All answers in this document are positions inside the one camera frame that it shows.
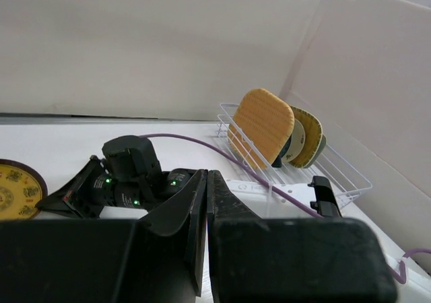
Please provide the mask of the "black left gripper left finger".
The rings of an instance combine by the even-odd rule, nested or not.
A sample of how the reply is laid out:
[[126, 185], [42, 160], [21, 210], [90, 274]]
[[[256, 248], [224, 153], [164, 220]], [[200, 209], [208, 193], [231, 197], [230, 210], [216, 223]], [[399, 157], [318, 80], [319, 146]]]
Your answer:
[[207, 171], [141, 219], [1, 224], [2, 302], [194, 302]]

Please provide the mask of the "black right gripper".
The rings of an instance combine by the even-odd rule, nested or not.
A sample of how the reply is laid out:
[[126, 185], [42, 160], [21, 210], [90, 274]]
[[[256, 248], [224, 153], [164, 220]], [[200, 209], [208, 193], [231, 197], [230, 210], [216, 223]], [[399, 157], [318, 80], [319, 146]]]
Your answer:
[[99, 218], [104, 207], [151, 211], [184, 189], [196, 170], [162, 172], [153, 182], [121, 182], [109, 174], [97, 156], [63, 187], [36, 204], [40, 211], [70, 218]]

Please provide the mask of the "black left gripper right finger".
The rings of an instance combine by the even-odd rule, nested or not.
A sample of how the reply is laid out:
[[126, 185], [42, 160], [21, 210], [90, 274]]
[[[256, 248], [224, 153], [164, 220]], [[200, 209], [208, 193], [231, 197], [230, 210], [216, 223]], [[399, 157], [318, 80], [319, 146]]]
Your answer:
[[207, 180], [209, 277], [215, 302], [395, 302], [397, 286], [375, 233], [346, 218], [327, 178], [310, 183], [310, 218], [265, 219]]

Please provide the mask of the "cream floral round plate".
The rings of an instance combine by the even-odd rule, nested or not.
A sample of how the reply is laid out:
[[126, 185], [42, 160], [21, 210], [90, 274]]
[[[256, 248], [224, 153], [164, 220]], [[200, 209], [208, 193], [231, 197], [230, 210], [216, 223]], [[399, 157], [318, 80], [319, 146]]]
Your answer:
[[295, 158], [297, 158], [304, 148], [306, 133], [303, 124], [298, 119], [294, 120], [294, 129], [290, 137], [292, 137], [292, 144], [290, 148], [290, 150], [292, 151], [292, 157], [288, 162], [291, 162]]

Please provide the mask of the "green-rimmed bamboo tray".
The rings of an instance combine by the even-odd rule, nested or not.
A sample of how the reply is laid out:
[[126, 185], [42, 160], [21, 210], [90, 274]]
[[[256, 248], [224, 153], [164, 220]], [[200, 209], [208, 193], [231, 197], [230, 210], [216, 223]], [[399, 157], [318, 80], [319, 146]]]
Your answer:
[[305, 165], [310, 162], [319, 147], [322, 135], [324, 135], [323, 127], [320, 120], [309, 111], [292, 105], [290, 107], [294, 113], [295, 119], [298, 119], [303, 124], [306, 133], [303, 150], [290, 164], [296, 168], [304, 168]]

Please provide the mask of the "orange square woven tray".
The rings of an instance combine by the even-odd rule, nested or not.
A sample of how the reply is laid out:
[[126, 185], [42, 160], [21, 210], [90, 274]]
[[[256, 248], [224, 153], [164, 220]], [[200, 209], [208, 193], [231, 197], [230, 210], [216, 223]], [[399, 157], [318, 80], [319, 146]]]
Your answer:
[[228, 141], [254, 169], [274, 163], [294, 129], [294, 112], [283, 100], [266, 89], [245, 94], [228, 128]]

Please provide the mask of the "dark blue plate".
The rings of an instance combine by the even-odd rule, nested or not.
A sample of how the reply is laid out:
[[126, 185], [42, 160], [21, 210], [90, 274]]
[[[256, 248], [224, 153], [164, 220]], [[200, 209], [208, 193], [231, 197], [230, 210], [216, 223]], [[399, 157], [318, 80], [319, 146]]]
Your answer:
[[272, 168], [281, 168], [282, 167], [282, 157], [285, 154], [285, 149], [282, 149], [279, 154], [277, 155], [277, 157], [274, 159], [271, 167]]

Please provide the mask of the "light blue divided plate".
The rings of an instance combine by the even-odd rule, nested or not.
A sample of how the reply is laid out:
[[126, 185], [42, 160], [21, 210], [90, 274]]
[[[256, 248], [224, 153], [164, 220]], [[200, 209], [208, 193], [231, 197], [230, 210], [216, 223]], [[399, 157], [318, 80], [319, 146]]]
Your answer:
[[322, 139], [321, 139], [321, 142], [319, 144], [317, 151], [315, 152], [314, 156], [311, 158], [310, 162], [307, 165], [305, 165], [304, 168], [310, 168], [316, 162], [318, 157], [321, 155], [321, 153], [325, 149], [326, 144], [327, 144], [327, 138], [325, 135], [322, 135]]

